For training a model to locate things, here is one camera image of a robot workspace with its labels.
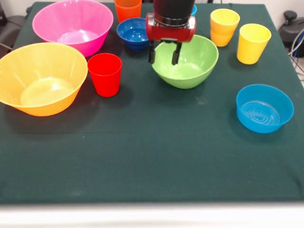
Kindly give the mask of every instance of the blue bowl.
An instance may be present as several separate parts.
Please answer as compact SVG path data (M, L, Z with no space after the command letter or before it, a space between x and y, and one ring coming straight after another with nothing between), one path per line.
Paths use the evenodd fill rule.
M237 94L237 117L246 128L254 132L275 132L293 115L292 101L275 87L248 85Z
M194 5L193 6L193 9L192 9L192 13L191 13L191 16L195 16L196 15L196 11L198 10L197 6Z
M143 51L149 46L144 18L124 20L118 25L117 34L132 51Z

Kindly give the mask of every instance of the pink bowl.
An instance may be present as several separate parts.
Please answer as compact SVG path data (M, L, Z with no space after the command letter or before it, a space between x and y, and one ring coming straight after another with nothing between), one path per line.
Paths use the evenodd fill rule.
M95 0L63 0L40 10L34 32L46 42L76 48L85 57L97 52L113 24L113 13Z

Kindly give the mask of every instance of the plastic cup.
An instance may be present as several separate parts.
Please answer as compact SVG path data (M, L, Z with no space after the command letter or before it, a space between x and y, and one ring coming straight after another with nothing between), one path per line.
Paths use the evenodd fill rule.
M91 57L87 64L96 92L102 97L115 96L119 91L122 71L120 58L102 53Z
M226 46L237 29L240 16L230 9L216 9L210 15L210 36L218 47Z
M259 24L243 25L239 31L237 58L244 64L255 64L271 39L268 28Z
M142 0L114 0L114 2L119 23L141 17Z
M198 11L198 8L197 8L196 5L194 5L194 6L193 6L193 9L192 9L191 16L195 16L197 11Z

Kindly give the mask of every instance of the bowl rim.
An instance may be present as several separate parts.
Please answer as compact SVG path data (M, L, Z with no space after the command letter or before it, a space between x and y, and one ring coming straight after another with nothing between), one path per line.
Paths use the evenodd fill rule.
M136 6L132 6L132 7L124 7L124 6L118 5L118 4L116 3L116 0L113 0L113 3L114 3L116 6L118 6L118 7L120 7L120 8L123 8L123 9L132 9L132 8L138 7L138 6L141 5L143 2L142 2L142 1L139 1L139 3L138 3Z
M216 49L216 51L217 51L217 56L216 56L216 59L215 59L214 63L213 63L207 70L205 70L205 71L203 71L202 73L200 73L199 75L195 75L195 76L193 76L193 77L187 77L187 78L185 78L185 79L175 79L175 78L171 78L171 77L164 76L164 75L162 75L161 73L159 73L159 72L155 69L154 64L152 64L152 68L153 68L159 75L161 75L162 77L167 78L167 79L170 79L170 80L174 80L174 81L186 81L186 80L189 80L189 79L194 79L194 78L200 77L202 74L204 74L204 73L210 71L211 69L213 69L213 68L215 67L216 63L217 63L218 60L219 60L219 49L218 49L218 47L212 42L212 40L208 39L207 37L204 37L204 36L201 36L201 35L194 35L194 37L199 37L199 38L202 38L202 39L208 41L209 43L212 44L212 46L213 46L213 47ZM161 43L160 45L158 45L158 46L155 48L155 51L157 51L157 49L158 49L161 45L165 45L165 44L166 44L166 43Z
M215 19L214 19L214 14L215 14L216 12L219 12L219 11L229 11L229 12L235 14L235 15L237 16L236 22L227 24L227 23L221 23L221 22L215 20ZM236 12L236 11L234 11L234 10L227 9L227 8L220 8L220 9L215 9L215 10L213 10L213 11L211 12L211 14L210 14L210 19L211 19L212 21L218 23L219 25L232 26L232 25L238 24L238 23L240 22L240 20L241 20L241 17L240 17L240 15L238 14L238 12Z
M197 11L198 11L198 7L196 5L193 5L193 9L192 9L191 15L193 16L194 14L196 14Z
M92 62L93 58L97 58L97 57L99 57L99 56L112 56L112 57L115 57L115 58L118 59L119 62L120 62L119 69L118 69L117 71L115 71L114 73L107 74L107 75L101 75L101 74L94 73L93 70L91 70L91 69L89 68L89 65L90 65L90 62ZM99 53L99 54L93 55L92 57L90 57L90 59L89 59L88 62L87 62L87 68L88 68L89 73L90 73L90 74L94 74L94 75L99 76L99 77L109 77L109 76L113 76L113 75L115 75L117 72L119 72L119 71L122 69L122 67L123 67L123 62L122 62L122 60L121 60L117 55L112 54L112 53Z
M4 102L2 101L2 99L0 99L0 102L5 104L5 105L9 105L9 106L12 106L12 107L16 107L16 108L39 108L39 107L44 107L44 106L48 106L48 105L52 105L54 103L57 103L59 101L62 101L64 99L66 99L67 97L71 96L73 93L75 93L77 90L80 89L80 87L82 86L82 84L85 82L86 80L86 77L87 77L87 73L88 73L88 67L87 67L87 62L86 62L86 58L83 56L83 54L81 54L81 52L79 52L77 49L69 46L69 45L65 45L65 44L61 44L61 43L56 43L56 42L42 42L42 43L35 43L35 44L29 44L29 45L25 45L25 46L22 46L22 47L19 47L11 52L9 52L8 54L6 54L4 57L2 57L0 59L0 62L3 60L3 59L6 59L6 58L9 58L11 53L14 53L14 52L18 52L20 50L23 50L23 49L27 49L29 47L35 47L35 46L47 46L47 45L50 45L50 46L54 46L54 45L58 45L58 46L61 46L63 48L66 48L66 49L71 49L73 50L77 55L79 55L80 59L82 59L83 63L85 63L85 68L86 68L86 74L85 76L83 77L83 79L81 80L81 83L75 87L73 89L72 92L70 92L68 95L62 97L62 98L59 98L59 99L56 99L50 103L46 103L46 104L42 104L42 105L19 105L19 104L10 104L8 102Z
M283 126L293 118L294 113L295 113L295 107L294 107L294 103L290 99L290 97L286 93L284 93L282 90L280 90L280 89L278 89L278 88L276 88L272 85L267 85L267 84L251 84L251 85L247 85L247 86L243 87L242 89L240 89L239 92L237 93L237 97L236 97L236 104L237 104L237 109L238 110L240 110L240 105L239 105L238 99L239 99L239 96L240 96L241 92L248 89L249 87L255 87L255 86L263 86L263 87L272 88L272 89L275 89L276 91L280 92L283 96L285 96L287 98L287 100L290 102L291 107L292 107L291 115L286 121L278 123L278 124L273 124L273 125L268 125L268 124L263 124L263 123L256 122L256 121L250 119L248 116L246 116L243 112L241 112L244 117L246 117L248 120L253 121L253 122L255 122L259 125L262 125L262 126Z
M136 20L144 20L144 22L145 22L145 24L146 24L146 18L129 18L129 19L124 20L124 21L122 21L122 22L120 22L120 23L118 24L118 26L117 26L117 28L116 28L116 33L117 33L117 35L118 35L122 40L127 41L127 42L130 42L130 43L142 43L142 42L147 42L147 41L149 41L148 38L145 39L145 40L142 40L142 41L128 40L128 39L122 37L122 36L119 34L118 29L119 29L119 27L120 27L123 23L125 23L125 22L127 22L127 21L130 21L130 20L135 20L135 19L136 19Z
M57 4L62 4L62 3L65 3L65 2L80 2L80 1L83 1L83 2L92 2L96 5L99 5L99 6L102 6L105 10L107 10L108 12L110 12L110 15L111 15L111 23L109 23L109 28L106 29L106 31L101 34L101 35L98 35L96 38L94 39L90 39L86 42L78 42L78 43L60 43L60 44L66 44L66 45L79 45L79 44L85 44L85 43L88 43L88 42L91 42L91 41L94 41L96 39L99 39L100 37L102 37L103 35L105 35L112 27L113 25L113 22L114 22L114 16L113 16L113 13L112 11L104 4L102 4L101 2L98 2L98 1L95 1L95 0L61 0L61 1L56 1L56 2L53 2L49 5L47 5L46 7L42 8L33 18L33 21L32 21L32 28L35 32L35 34L40 37L42 40L45 40L46 42L56 42L54 40L50 40L50 39L46 39L46 38L43 38L37 31L37 28L35 27L34 23L35 21L37 20L38 16L44 12L45 10L47 10L48 8L51 8L51 7L54 7L54 5L57 5Z
M267 39L264 39L264 40L252 40L250 38L248 38L248 36L244 35L244 29L248 26L255 26L255 27L260 27L260 28L263 28L267 33L268 33L268 38ZM272 33L271 31L269 30L269 28L267 28L266 26L264 25L261 25L261 24L256 24L256 23L248 23L248 24L245 24L245 25L242 25L241 28L239 29L239 34L247 41L249 42L253 42L253 43L265 43L265 42L268 42L271 37L272 37Z

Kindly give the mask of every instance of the bowl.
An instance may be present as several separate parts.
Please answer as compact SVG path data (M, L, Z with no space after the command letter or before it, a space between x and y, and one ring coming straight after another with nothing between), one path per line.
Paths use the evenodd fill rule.
M132 51L143 51L149 46L144 18L124 20L118 25L117 34Z
M20 47L0 59L0 102L34 116L67 109L86 79L87 62L59 43Z
M192 9L192 13L191 13L191 16L195 16L196 15L196 11L198 10L197 6L194 5L193 6L193 9Z
M291 99L275 87L248 85L237 94L237 117L246 128L256 133L275 132L293 115Z
M97 52L113 24L113 14L94 0L63 0L40 10L33 30L46 42L76 48L85 57Z
M190 89L202 83L212 72L219 59L219 51L208 38L194 35L189 43L183 43L179 62L172 65L176 44L161 43L155 49L155 72L170 85Z

